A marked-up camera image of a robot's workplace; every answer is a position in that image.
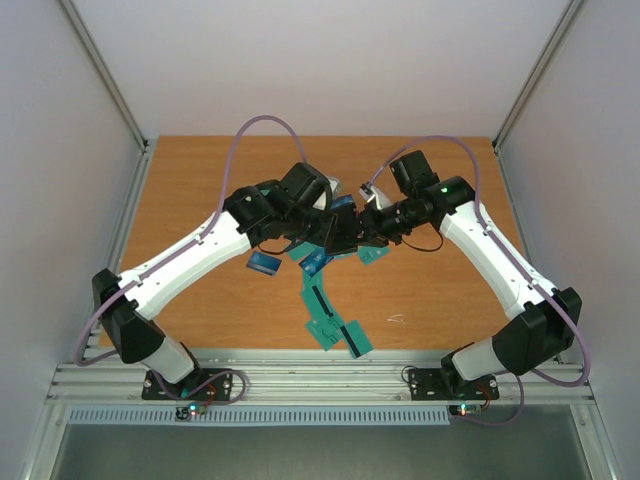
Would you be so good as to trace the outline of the black leather card holder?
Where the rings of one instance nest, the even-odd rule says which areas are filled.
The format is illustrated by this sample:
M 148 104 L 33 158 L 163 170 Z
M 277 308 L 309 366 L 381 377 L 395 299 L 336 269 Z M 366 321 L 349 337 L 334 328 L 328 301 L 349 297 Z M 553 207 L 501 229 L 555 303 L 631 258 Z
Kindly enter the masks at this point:
M 333 222 L 325 251 L 330 256 L 345 255 L 357 251 L 360 223 L 357 207 L 346 203 L 331 210 Z

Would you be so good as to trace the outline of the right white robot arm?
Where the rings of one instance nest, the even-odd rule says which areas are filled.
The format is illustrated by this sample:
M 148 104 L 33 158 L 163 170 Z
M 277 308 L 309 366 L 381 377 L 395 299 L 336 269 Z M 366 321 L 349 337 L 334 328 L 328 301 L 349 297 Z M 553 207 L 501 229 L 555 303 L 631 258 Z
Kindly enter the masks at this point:
M 360 193 L 359 238 L 367 245 L 401 243 L 430 224 L 471 262 L 496 295 L 507 324 L 493 336 L 461 347 L 441 361 L 444 390 L 463 396 L 478 379 L 533 372 L 572 346 L 582 300 L 572 288 L 558 289 L 509 242 L 488 215 L 478 193 L 459 176 L 442 180 L 421 151 L 388 164 L 405 198 L 391 203 L 371 182 Z

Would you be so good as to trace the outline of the teal card black stripe front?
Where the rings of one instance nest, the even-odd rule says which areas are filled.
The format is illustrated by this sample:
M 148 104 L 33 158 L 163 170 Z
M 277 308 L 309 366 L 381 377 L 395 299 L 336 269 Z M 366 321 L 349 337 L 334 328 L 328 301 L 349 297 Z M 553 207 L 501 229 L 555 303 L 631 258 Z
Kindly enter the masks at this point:
M 364 329 L 357 320 L 342 325 L 340 331 L 354 359 L 363 357 L 374 349 Z

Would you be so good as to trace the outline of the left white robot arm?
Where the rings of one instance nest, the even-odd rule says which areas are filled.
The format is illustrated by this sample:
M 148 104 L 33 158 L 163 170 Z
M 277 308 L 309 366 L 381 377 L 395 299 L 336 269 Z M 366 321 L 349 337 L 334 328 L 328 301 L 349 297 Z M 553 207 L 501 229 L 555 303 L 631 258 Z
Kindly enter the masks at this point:
M 156 317 L 203 276 L 266 240 L 326 240 L 339 190 L 338 179 L 298 162 L 280 180 L 237 189 L 220 213 L 151 260 L 120 274 L 96 274 L 99 322 L 122 362 L 155 371 L 179 398 L 195 395 L 202 381 L 196 360 Z

